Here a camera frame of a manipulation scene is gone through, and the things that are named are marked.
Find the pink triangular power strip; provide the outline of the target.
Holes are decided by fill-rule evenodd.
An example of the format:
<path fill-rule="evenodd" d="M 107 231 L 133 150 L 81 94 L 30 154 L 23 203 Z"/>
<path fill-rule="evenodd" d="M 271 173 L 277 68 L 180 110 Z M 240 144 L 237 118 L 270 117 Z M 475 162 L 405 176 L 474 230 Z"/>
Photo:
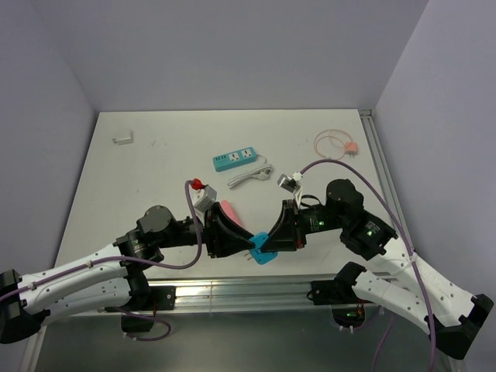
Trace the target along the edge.
<path fill-rule="evenodd" d="M 243 224 L 229 201 L 221 200 L 219 205 L 225 221 L 224 224 L 228 226 L 229 229 L 244 229 Z"/>

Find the small blue adapter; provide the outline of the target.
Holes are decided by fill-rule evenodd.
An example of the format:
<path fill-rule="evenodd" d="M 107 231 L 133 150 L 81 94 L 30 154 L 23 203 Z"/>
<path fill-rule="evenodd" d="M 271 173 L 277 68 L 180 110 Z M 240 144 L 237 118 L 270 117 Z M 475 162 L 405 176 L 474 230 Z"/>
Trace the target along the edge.
<path fill-rule="evenodd" d="M 267 232 L 259 232 L 258 234 L 249 238 L 252 247 L 244 255 L 248 260 L 255 260 L 259 265 L 264 265 L 278 256 L 278 252 L 265 251 L 264 247 L 268 243 L 269 235 Z"/>

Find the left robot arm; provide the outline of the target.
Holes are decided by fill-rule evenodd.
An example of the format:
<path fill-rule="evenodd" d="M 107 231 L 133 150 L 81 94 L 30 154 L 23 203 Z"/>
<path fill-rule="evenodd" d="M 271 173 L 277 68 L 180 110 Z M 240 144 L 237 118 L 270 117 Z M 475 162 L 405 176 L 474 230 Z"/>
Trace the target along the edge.
<path fill-rule="evenodd" d="M 16 343 L 66 316 L 97 308 L 130 313 L 152 305 L 144 274 L 165 268 L 165 248 L 197 246 L 213 258 L 255 247 L 253 234 L 231 220 L 215 203 L 205 221 L 177 220 L 161 205 L 149 208 L 136 228 L 97 252 L 71 263 L 40 271 L 1 274 L 1 342 Z"/>

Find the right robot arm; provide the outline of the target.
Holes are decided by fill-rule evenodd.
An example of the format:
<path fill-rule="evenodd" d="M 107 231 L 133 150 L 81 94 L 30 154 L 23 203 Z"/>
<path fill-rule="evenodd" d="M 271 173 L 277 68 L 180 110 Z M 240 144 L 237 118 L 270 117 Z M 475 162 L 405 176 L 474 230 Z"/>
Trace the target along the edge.
<path fill-rule="evenodd" d="M 301 185 L 281 176 L 278 184 L 295 200 L 281 214 L 262 246 L 263 253 L 297 250 L 306 236 L 340 230 L 341 243 L 357 256 L 397 280 L 391 284 L 349 262 L 332 280 L 313 281 L 307 297 L 315 305 L 359 300 L 374 302 L 414 323 L 436 339 L 436 348 L 462 360 L 488 317 L 494 302 L 484 294 L 457 287 L 421 257 L 408 255 L 405 241 L 386 222 L 367 212 L 363 195 L 347 179 L 328 183 L 325 204 L 300 208 Z"/>

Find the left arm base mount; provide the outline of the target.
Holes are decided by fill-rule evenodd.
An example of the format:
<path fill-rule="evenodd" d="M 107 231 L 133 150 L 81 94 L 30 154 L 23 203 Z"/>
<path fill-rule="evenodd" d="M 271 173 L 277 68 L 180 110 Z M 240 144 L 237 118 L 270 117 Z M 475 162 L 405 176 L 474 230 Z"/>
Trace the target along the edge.
<path fill-rule="evenodd" d="M 167 337 L 171 333 L 171 325 L 167 321 L 158 319 L 158 312 L 174 310 L 175 299 L 175 286 L 151 287 L 150 293 L 139 302 L 140 307 L 124 307 L 125 311 L 121 313 L 120 319 L 124 336 L 142 342 L 157 341 Z M 146 336 L 155 324 L 165 326 L 165 333 L 161 336 Z"/>

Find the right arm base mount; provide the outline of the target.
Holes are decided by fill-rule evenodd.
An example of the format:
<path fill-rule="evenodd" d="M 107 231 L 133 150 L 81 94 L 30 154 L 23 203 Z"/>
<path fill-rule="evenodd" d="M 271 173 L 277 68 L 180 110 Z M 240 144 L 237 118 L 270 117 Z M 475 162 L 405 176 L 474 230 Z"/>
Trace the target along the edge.
<path fill-rule="evenodd" d="M 306 298 L 315 306 L 329 306 L 332 324 L 340 332 L 351 334 L 364 329 L 381 315 L 378 307 L 366 309 L 369 301 L 358 298 L 354 292 L 336 280 L 312 281 Z"/>

